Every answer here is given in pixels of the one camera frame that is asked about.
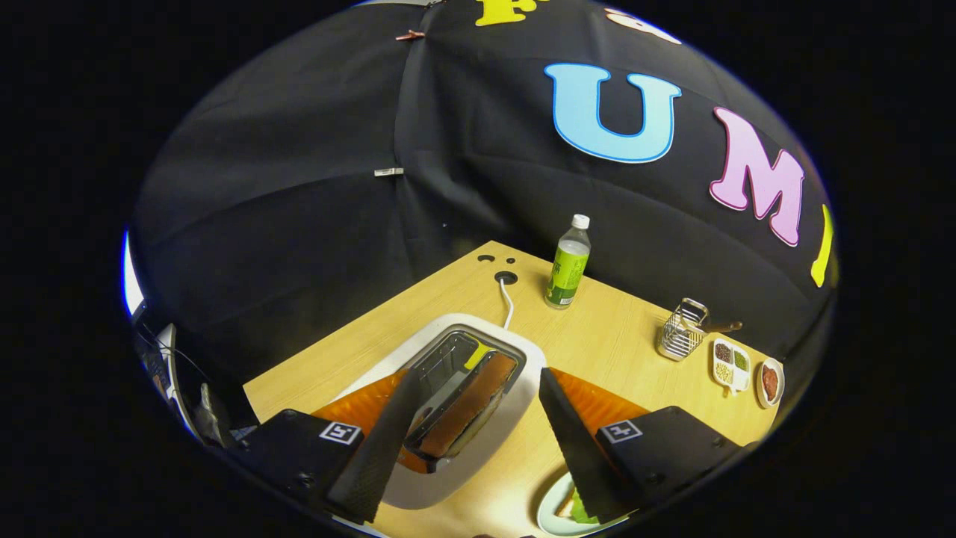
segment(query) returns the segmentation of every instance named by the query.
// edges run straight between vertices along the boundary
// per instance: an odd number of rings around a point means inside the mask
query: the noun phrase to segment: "blue letter u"
[[[544,69],[554,80],[554,127],[581,151],[621,163],[649,163],[670,150],[674,141],[674,98],[681,88],[648,75],[628,75],[643,94],[644,126],[633,135],[600,124],[600,84],[611,74],[593,65],[556,63]]]

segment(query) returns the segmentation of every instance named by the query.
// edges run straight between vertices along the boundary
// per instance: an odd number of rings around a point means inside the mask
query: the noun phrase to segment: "water bottle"
[[[552,308],[563,310],[571,306],[571,301],[575,298],[577,285],[584,274],[584,266],[591,255],[591,240],[588,239],[587,232],[589,224],[590,218],[576,214],[571,220],[571,230],[557,242],[554,267],[551,269],[551,279],[548,280],[548,289],[544,294],[545,303]]]

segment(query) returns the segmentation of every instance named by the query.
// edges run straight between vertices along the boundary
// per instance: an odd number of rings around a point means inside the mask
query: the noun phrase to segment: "wire basket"
[[[706,306],[692,299],[681,299],[681,304],[667,318],[658,333],[658,353],[675,361],[687,358],[707,335],[699,327],[704,324],[708,315]]]

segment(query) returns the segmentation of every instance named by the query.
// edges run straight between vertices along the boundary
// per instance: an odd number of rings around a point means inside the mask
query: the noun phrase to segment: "power cord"
[[[173,354],[176,354],[176,355],[179,355],[179,356],[183,357],[186,361],[189,362],[189,364],[192,365],[193,368],[195,368],[195,369],[205,378],[205,380],[206,380],[207,383],[212,383],[212,378],[210,378],[208,375],[206,375],[206,373],[203,371],[203,369],[199,368],[199,365],[197,365],[195,361],[193,361],[192,359],[190,359],[188,355],[186,355],[185,353],[183,353],[183,352],[180,351],[179,349],[175,349],[175,348],[173,348],[173,347],[169,347],[169,346],[167,346],[166,344],[163,344],[162,342],[160,342],[159,338],[157,338],[157,336],[153,333],[153,331],[149,330],[149,327],[147,327],[146,324],[140,324],[140,326],[141,326],[142,328],[146,329],[146,332],[149,333],[149,336],[151,336],[151,337],[153,338],[152,340],[149,340],[148,338],[146,338],[145,336],[143,336],[141,332],[139,332],[138,330],[136,330],[137,336],[139,336],[140,338],[142,338],[142,340],[143,340],[144,342],[146,342],[149,346],[155,346],[155,347],[157,347],[157,348],[160,349],[160,350],[168,351],[169,353],[173,353]]]
[[[514,314],[514,303],[511,302],[508,291],[505,290],[505,279],[498,279],[498,283],[501,284],[501,294],[505,296],[505,301],[508,301],[508,318],[505,320],[505,324],[502,325],[505,330],[508,330],[508,325],[511,324],[511,315]]]

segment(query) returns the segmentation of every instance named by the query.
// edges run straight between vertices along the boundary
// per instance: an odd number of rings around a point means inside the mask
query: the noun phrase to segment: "pink letter m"
[[[757,132],[747,120],[720,107],[714,108],[714,115],[727,129],[727,162],[723,177],[710,184],[710,195],[733,210],[743,211],[748,204],[744,183],[749,176],[753,215],[763,220],[779,198],[780,209],[771,216],[771,230],[781,241],[795,247],[799,239],[803,168],[783,149],[771,167]]]

